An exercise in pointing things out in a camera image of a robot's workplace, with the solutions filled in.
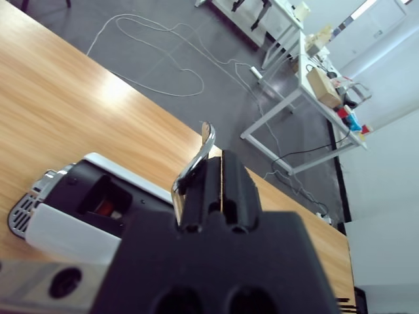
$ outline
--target red object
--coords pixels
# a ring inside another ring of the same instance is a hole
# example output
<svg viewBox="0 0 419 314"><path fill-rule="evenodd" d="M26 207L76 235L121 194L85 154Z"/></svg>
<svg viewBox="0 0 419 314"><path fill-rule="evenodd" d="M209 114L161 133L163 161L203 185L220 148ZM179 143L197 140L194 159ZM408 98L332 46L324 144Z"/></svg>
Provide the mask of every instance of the red object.
<svg viewBox="0 0 419 314"><path fill-rule="evenodd" d="M343 106L337 111L339 118L346 118L352 113L351 108L348 105Z"/></svg>
<svg viewBox="0 0 419 314"><path fill-rule="evenodd" d="M368 126L368 125L366 125L366 124L364 124L362 126L362 130L361 130L361 133L362 134L368 134L368 133L371 133L372 131L373 131L373 128L370 127L370 126Z"/></svg>

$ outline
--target cardboard box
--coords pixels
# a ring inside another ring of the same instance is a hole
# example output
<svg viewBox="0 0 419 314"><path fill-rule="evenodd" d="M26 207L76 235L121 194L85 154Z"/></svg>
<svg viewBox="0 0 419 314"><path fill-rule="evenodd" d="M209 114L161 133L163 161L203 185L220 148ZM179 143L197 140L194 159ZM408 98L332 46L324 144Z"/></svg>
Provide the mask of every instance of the cardboard box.
<svg viewBox="0 0 419 314"><path fill-rule="evenodd" d="M338 93L336 93L329 77L321 69L314 67L308 72L307 79L321 103L332 109L340 105L341 100Z"/></svg>

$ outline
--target yellow object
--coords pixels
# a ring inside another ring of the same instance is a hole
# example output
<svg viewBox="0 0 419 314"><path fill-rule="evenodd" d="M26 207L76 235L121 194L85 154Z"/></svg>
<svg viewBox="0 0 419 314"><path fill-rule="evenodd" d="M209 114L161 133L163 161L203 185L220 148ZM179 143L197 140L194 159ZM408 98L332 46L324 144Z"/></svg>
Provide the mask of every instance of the yellow object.
<svg viewBox="0 0 419 314"><path fill-rule="evenodd" d="M307 79L321 103L332 109L340 105L341 101L338 93L336 93L330 79L322 70L314 67L308 72Z"/></svg>
<svg viewBox="0 0 419 314"><path fill-rule="evenodd" d="M321 31L315 35L307 36L306 40L306 51L309 51L314 45L317 46L320 51L332 37L332 26L327 24Z"/></svg>
<svg viewBox="0 0 419 314"><path fill-rule="evenodd" d="M300 21L304 21L311 12L310 8L305 2L300 3L294 10L295 17Z"/></svg>

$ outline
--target black cable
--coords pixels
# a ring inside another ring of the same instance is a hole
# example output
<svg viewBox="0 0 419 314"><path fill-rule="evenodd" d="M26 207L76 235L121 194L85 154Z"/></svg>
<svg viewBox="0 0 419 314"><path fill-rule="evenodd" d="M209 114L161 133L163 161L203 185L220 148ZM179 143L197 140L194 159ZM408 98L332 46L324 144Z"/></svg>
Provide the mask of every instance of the black cable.
<svg viewBox="0 0 419 314"><path fill-rule="evenodd" d="M275 177L277 178L277 180L278 181L280 181L282 184L284 184L284 185L286 185L286 186L288 186L290 189L292 189L292 190L297 190L296 188L294 188L292 185L290 185L290 184L288 184L288 183L286 183L285 181L282 181L277 175L276 175L276 173L275 173ZM324 204L324 203L322 203L322 202L320 202L320 201L313 201L313 200L311 200L310 198L308 198L308 196L305 196L304 194L300 194L303 198L305 198L306 200L308 200L308 201L310 201L310 202L312 202L312 203L314 203L314 204L318 204L318 205L321 205L321 206L323 206L324 208L325 208L325 211L326 211L326 213L324 214L324 215L328 215L329 214L329 208L328 208L328 206L326 206L326 204Z"/></svg>
<svg viewBox="0 0 419 314"><path fill-rule="evenodd" d="M331 146L331 145L336 145L336 144L339 144L340 142L342 142L343 140L345 140L345 139L349 136L349 134L350 134L350 133L351 133L351 130L349 129L349 130L348 130L348 133L345 135L345 137L344 137L344 138L342 138L342 139L340 139L339 141L337 141L337 142L335 142L335 143L330 143L330 144L323 145L323 146L320 146L320 147L317 147L317 148L313 148L313 149L309 149L309 150L302 150L302 151L300 151L300 152L290 152L290 153L288 153L288 154L286 154L286 155L284 155L284 156L281 156L281 157L276 158L276 159L275 159L275 160L271 163L271 165L270 165L270 167L271 167L271 169L272 169L272 172L275 174L275 178L277 178L277 180L279 180L281 183L285 184L286 186L288 186L289 188L291 188L291 189L293 189L293 190L294 190L294 188L293 188L290 184L285 183L284 181L282 181L282 180L281 180L281 179L277 176L277 174L276 174L276 170L277 170L277 169L275 169L275 167L274 167L275 163L276 163L278 160L280 160L280 159L282 159L282 158L285 158L285 157L287 157L287 156L289 156L289 155L302 154L303 152L312 152L312 151L315 151L315 150L317 150L317 149L321 149L321 148L325 148L325 147L328 147L328 146ZM301 194L301 196L303 196L306 200L311 201L311 202L312 202L312 203L314 203L314 204L318 204L318 205L322 205L322 206L324 206L324 208L326 208L326 215L327 215L327 214L329 214L329 208L328 208L325 204L323 204L323 203L321 203L321 202L319 202L319 201L313 201L313 200L311 200L310 198L308 198L307 196L305 196L304 194Z"/></svg>
<svg viewBox="0 0 419 314"><path fill-rule="evenodd" d="M317 149L321 149L321 148L324 148L324 147L328 147L328 146L332 146L333 144L339 144L340 142L342 142L343 140L345 140L348 136L349 136L349 134L351 133L351 130L349 129L348 130L348 133L345 135L345 137L343 138L343 139L340 139L339 141L337 141L337 142L335 142L335 143L330 143L330 144L327 144L327 145L323 145L323 146L320 146L320 147L317 147L317 148L313 148L313 149L309 149L309 150L302 150L302 151L300 151L300 152L289 152L288 154L286 154L286 155L284 155L284 156L281 156L281 157L278 157L278 158L276 158L272 163L271 163L271 167L274 167L274 164L278 161L278 160L280 160L280 159L282 159L282 158L285 158L285 157L287 157L287 156L289 156L289 155L294 155L294 154L302 154L303 152L313 152L313 151L315 151L315 150L317 150Z"/></svg>

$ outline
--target window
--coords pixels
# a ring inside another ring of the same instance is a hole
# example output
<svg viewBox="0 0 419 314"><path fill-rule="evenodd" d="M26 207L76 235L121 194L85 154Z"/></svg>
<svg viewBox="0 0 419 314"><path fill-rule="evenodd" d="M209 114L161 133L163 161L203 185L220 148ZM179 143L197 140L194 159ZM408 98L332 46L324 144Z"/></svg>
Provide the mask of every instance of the window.
<svg viewBox="0 0 419 314"><path fill-rule="evenodd" d="M413 0L400 0L403 4L408 5ZM332 33L331 41L339 35L341 31L348 27L354 20L359 18L366 10L368 10L377 0L366 0L358 9L355 10L343 23L341 23Z"/></svg>

